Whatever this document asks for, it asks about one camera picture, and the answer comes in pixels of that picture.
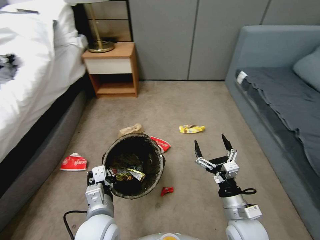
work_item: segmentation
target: sofa cushion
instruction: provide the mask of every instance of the sofa cushion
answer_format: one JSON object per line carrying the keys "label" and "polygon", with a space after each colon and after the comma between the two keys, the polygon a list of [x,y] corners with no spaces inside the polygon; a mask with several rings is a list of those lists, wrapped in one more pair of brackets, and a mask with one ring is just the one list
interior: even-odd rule
{"label": "sofa cushion", "polygon": [[293,71],[320,92],[320,46],[313,53],[301,58],[293,66]]}

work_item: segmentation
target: beige carpet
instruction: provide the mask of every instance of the beige carpet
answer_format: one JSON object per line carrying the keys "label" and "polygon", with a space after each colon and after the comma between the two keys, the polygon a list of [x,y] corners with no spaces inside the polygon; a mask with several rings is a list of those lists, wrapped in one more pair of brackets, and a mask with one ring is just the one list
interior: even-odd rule
{"label": "beige carpet", "polygon": [[[223,82],[141,82],[136,99],[92,99],[65,156],[78,152],[92,168],[101,163],[118,130],[136,122],[143,124],[146,134],[172,147],[164,154],[164,173],[150,194],[136,200],[115,197],[122,240],[163,231],[203,240],[226,239],[218,186],[211,174],[194,163],[193,143],[198,140],[207,159],[223,156],[221,133],[239,151],[238,185],[258,191],[246,199],[259,204],[270,239],[311,239]],[[182,134],[181,124],[201,124],[206,130]],[[163,186],[174,186],[174,193],[160,197]],[[87,210],[85,189],[85,171],[64,172],[57,167],[0,239],[69,239],[62,216],[69,210]],[[74,233],[83,220],[84,214],[68,217]]]}

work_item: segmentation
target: wooden nightstand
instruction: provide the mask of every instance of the wooden nightstand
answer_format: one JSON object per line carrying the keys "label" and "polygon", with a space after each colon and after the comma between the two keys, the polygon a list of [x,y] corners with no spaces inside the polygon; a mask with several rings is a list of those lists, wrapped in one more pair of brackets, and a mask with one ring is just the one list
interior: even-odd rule
{"label": "wooden nightstand", "polygon": [[99,97],[137,97],[138,69],[133,42],[119,42],[106,53],[86,51],[82,59]]}

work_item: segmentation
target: black trash bag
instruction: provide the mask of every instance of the black trash bag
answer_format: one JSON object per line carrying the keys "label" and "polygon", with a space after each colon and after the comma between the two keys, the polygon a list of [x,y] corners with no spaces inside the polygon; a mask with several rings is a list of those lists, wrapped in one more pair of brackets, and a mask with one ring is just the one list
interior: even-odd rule
{"label": "black trash bag", "polygon": [[165,158],[157,143],[143,133],[129,133],[118,138],[102,157],[102,164],[109,167],[136,167],[145,174],[142,182],[133,178],[117,181],[112,193],[126,199],[136,199],[151,192],[158,184]]}

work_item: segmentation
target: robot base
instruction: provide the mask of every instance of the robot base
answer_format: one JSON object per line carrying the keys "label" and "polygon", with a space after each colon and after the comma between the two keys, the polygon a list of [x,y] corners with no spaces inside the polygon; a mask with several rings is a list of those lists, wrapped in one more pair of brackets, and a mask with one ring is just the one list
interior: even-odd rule
{"label": "robot base", "polygon": [[267,231],[258,220],[231,220],[226,234],[228,240],[269,240]]}

